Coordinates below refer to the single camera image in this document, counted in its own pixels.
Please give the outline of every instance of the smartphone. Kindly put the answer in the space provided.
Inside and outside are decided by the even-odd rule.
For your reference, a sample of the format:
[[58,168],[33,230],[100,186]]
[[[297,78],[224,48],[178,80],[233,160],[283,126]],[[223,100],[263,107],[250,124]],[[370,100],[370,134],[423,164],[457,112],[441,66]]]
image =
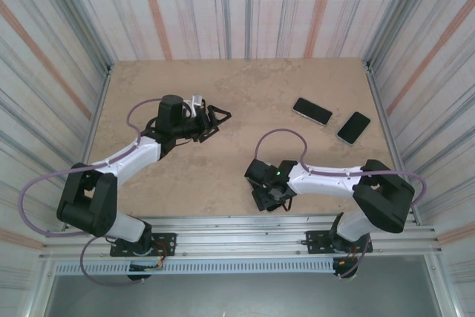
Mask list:
[[370,118],[365,117],[363,114],[356,111],[343,125],[336,136],[342,139],[344,142],[352,145],[370,124],[370,122]]
[[307,119],[310,119],[318,124],[326,125],[332,116],[332,112],[319,107],[304,98],[297,99],[293,110]]

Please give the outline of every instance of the striped wall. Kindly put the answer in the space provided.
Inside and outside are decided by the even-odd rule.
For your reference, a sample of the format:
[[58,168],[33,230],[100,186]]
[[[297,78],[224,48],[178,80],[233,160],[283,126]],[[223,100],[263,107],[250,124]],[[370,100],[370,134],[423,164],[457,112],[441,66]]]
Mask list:
[[[19,190],[81,159],[104,69],[82,45],[55,0],[0,0],[0,316],[17,316],[34,276],[42,237],[16,209]],[[65,179],[28,192],[26,213],[57,229]]]
[[435,225],[467,316],[475,316],[475,0],[416,0],[377,86],[407,169],[427,179]]
[[363,57],[395,0],[80,0],[114,60]]

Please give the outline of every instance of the mounting plate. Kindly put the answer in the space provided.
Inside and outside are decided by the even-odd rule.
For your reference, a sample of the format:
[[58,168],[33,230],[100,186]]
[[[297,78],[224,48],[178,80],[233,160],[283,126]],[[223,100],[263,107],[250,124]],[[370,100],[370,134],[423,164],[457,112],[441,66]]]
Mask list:
[[[166,254],[163,251],[162,244],[157,244],[157,248],[160,251],[160,254],[166,255],[166,256],[175,255],[175,249],[177,247],[177,235],[175,233],[152,233],[151,236],[152,236],[153,241],[165,244]],[[133,253],[132,251],[127,250],[127,247],[122,244],[112,244],[110,254],[113,257],[159,256],[157,251],[153,248],[151,248],[149,252],[145,255],[137,255]]]
[[[309,254],[334,254],[338,251],[331,246],[329,230],[310,230],[305,232],[305,241],[301,243],[307,245]],[[356,253],[363,252],[366,244],[366,235],[359,238],[356,242]],[[367,252],[373,251],[373,244],[370,241]]]

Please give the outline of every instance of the phone screen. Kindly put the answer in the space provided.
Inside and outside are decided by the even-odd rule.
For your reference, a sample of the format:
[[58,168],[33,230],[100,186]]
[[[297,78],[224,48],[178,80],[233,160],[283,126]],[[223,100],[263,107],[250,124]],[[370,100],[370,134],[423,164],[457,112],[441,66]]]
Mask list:
[[347,143],[354,144],[370,122],[370,118],[356,111],[336,135]]
[[313,104],[304,98],[299,98],[294,104],[293,109],[297,113],[302,114],[304,117],[314,120],[322,125],[326,125],[332,116],[331,111],[319,107],[318,105]]

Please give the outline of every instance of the cable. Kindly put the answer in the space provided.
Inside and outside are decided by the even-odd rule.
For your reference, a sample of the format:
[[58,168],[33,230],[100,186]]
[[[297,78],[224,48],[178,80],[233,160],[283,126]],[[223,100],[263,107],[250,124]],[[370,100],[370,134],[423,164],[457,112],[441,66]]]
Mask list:
[[98,285],[104,286],[104,287],[124,287],[124,286],[131,286],[131,285],[135,285],[135,284],[140,283],[141,280],[127,281],[127,282],[104,282],[104,281],[99,281],[99,280],[93,278],[91,275],[88,274],[88,272],[84,268],[84,255],[86,253],[86,249],[88,248],[88,246],[90,246],[93,241],[95,241],[96,239],[99,239],[99,238],[100,237],[93,237],[92,239],[90,239],[86,243],[86,245],[84,245],[84,248],[82,248],[81,255],[79,256],[79,267],[81,268],[82,274],[86,278],[88,278],[89,281],[92,281],[95,284],[98,284]]
[[[279,129],[274,129],[274,130],[271,130],[271,131],[268,131],[267,133],[265,133],[258,141],[258,144],[256,145],[255,147],[255,151],[254,151],[254,158],[257,159],[258,158],[258,153],[259,153],[259,147],[261,146],[261,143],[263,142],[263,140],[268,137],[270,134],[274,134],[274,133],[277,133],[279,131],[286,131],[288,133],[291,133],[291,134],[294,134],[296,135],[300,140],[302,140],[302,143],[304,143],[304,150],[302,151],[302,154],[300,155],[300,159],[299,159],[299,162],[300,164],[302,165],[302,167],[304,168],[305,171],[309,172],[310,174],[316,174],[316,175],[320,175],[320,176],[327,176],[327,177],[358,177],[358,176],[376,176],[376,175],[381,175],[381,174],[401,174],[403,176],[408,176],[408,177],[413,177],[413,178],[416,178],[417,180],[419,180],[422,184],[422,188],[421,188],[421,191],[419,193],[419,195],[417,196],[417,198],[411,203],[411,208],[413,208],[425,195],[425,192],[427,191],[428,189],[428,185],[427,183],[425,182],[425,179],[418,175],[418,174],[415,174],[413,172],[407,172],[407,171],[393,171],[393,170],[379,170],[379,171],[364,171],[364,172],[350,172],[349,174],[346,174],[346,173],[333,173],[333,172],[324,172],[324,171],[314,171],[314,170],[310,170],[308,168],[307,165],[305,165],[305,162],[304,162],[304,158],[305,158],[305,154],[307,153],[307,149],[308,149],[308,145],[307,145],[307,141],[305,140],[305,138],[300,135],[297,131],[294,131],[292,129],[287,129],[287,128],[279,128]],[[356,261],[356,264],[351,268],[349,269],[348,271],[346,271],[344,274],[341,274],[340,275],[340,278],[344,278],[345,276],[347,276],[348,274],[350,274],[354,269],[356,269],[358,267],[358,265],[363,261],[363,258],[364,256],[366,255],[366,251],[368,249],[368,246],[370,245],[370,240],[371,240],[371,237],[370,235],[368,234],[368,237],[367,237],[367,240],[366,240],[366,244],[364,245],[364,249],[363,249],[363,252],[361,253],[361,256],[360,258],[358,259],[358,261]]]
[[[134,124],[132,124],[130,122],[130,118],[131,118],[131,115],[132,113],[134,113],[134,111],[139,108],[141,105],[144,105],[146,103],[150,103],[150,102],[158,102],[160,101],[161,98],[153,98],[153,99],[147,99],[147,100],[144,100],[140,103],[137,103],[136,105],[134,105],[132,107],[132,109],[128,112],[127,114],[127,118],[125,120],[125,122],[127,123],[128,126],[130,126],[131,128],[133,128],[136,133],[137,133],[137,141],[135,142],[135,144],[129,149],[127,150],[126,152],[124,152],[123,154],[121,155],[117,155],[114,159],[112,159],[110,162],[109,162],[109,165],[111,165],[112,163],[115,163],[121,159],[123,159],[124,157],[126,157],[127,155],[129,155],[131,152],[133,152],[137,146],[140,144],[140,139],[141,139],[141,133],[140,133],[140,129],[138,127],[136,127]],[[19,193],[19,196],[18,196],[18,212],[20,214],[20,217],[22,218],[22,220],[24,221],[24,223],[30,228],[32,229],[34,232],[37,232],[41,235],[44,235],[45,237],[49,237],[49,238],[53,238],[53,237],[76,237],[78,235],[87,235],[88,233],[86,232],[73,232],[73,233],[58,233],[58,232],[48,232],[46,230],[43,230],[37,226],[35,226],[31,220],[28,219],[27,215],[25,214],[24,212],[24,207],[23,207],[23,203],[24,203],[24,196],[27,192],[27,190],[32,186],[34,185],[35,183],[38,183],[40,181],[43,181],[43,180],[46,180],[48,178],[52,178],[52,177],[56,177],[56,176],[61,176],[62,174],[75,174],[75,173],[78,173],[78,172],[84,172],[84,171],[90,171],[90,170],[94,170],[94,169],[100,169],[102,167],[105,167],[107,166],[108,164],[107,163],[98,163],[96,165],[90,165],[90,166],[85,166],[85,167],[79,167],[79,168],[76,168],[76,169],[68,169],[68,170],[62,170],[62,171],[56,171],[56,172],[52,172],[50,174],[45,174],[43,176],[39,176],[33,180],[31,180],[30,182],[28,182],[26,185],[24,185],[24,187],[22,188],[22,190],[20,191]]]

